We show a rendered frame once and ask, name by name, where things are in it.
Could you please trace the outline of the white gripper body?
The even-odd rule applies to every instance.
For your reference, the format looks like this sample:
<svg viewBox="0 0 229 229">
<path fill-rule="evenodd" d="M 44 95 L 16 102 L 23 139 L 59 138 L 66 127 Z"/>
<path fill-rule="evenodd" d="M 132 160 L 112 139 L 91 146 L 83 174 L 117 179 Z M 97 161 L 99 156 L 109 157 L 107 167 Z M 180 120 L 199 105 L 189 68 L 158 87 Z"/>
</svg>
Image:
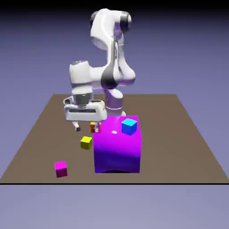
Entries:
<svg viewBox="0 0 229 229">
<path fill-rule="evenodd" d="M 102 100 L 91 100 L 85 106 L 67 104 L 64 106 L 67 121 L 102 122 L 107 119 L 105 103 Z"/>
</svg>

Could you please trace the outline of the large magenta box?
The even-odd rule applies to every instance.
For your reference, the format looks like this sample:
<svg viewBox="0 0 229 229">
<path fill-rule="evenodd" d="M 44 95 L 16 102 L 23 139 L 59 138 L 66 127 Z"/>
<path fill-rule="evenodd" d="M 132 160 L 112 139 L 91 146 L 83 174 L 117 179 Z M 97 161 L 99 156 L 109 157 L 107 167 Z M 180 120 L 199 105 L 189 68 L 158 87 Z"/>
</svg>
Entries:
<svg viewBox="0 0 229 229">
<path fill-rule="evenodd" d="M 122 133 L 125 119 L 137 121 L 131 136 Z M 101 132 L 93 135 L 94 167 L 96 173 L 122 171 L 140 172 L 142 137 L 138 116 L 109 116 L 101 123 Z"/>
</svg>

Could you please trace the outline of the small magenta cube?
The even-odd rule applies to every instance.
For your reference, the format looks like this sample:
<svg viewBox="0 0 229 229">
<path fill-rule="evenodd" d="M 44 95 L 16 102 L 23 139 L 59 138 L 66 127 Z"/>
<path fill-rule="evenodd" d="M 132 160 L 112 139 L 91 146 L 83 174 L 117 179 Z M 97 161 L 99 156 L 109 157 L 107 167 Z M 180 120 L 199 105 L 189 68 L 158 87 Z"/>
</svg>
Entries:
<svg viewBox="0 0 229 229">
<path fill-rule="evenodd" d="M 65 177 L 68 175 L 66 161 L 55 162 L 54 166 L 57 178 Z"/>
</svg>

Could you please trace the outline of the small cyan cube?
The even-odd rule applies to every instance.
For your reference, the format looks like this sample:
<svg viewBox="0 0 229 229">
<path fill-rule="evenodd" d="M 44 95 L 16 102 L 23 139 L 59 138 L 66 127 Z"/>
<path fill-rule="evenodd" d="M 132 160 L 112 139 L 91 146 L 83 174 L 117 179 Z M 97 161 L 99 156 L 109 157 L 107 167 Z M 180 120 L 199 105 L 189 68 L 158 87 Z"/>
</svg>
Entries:
<svg viewBox="0 0 229 229">
<path fill-rule="evenodd" d="M 131 136 L 137 130 L 137 121 L 127 118 L 124 121 L 122 121 L 121 129 L 122 133 Z"/>
</svg>

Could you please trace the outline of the small yellow cube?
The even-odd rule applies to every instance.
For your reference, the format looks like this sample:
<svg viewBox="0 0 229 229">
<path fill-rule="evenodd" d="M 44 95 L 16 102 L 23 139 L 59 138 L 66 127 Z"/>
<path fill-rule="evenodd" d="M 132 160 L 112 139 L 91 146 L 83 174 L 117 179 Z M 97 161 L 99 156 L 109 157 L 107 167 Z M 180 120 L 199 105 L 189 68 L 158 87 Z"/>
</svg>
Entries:
<svg viewBox="0 0 229 229">
<path fill-rule="evenodd" d="M 88 137 L 88 136 L 84 136 L 81 140 L 80 140 L 80 145 L 82 149 L 85 150 L 90 150 L 93 144 L 93 138 L 92 137 Z"/>
</svg>

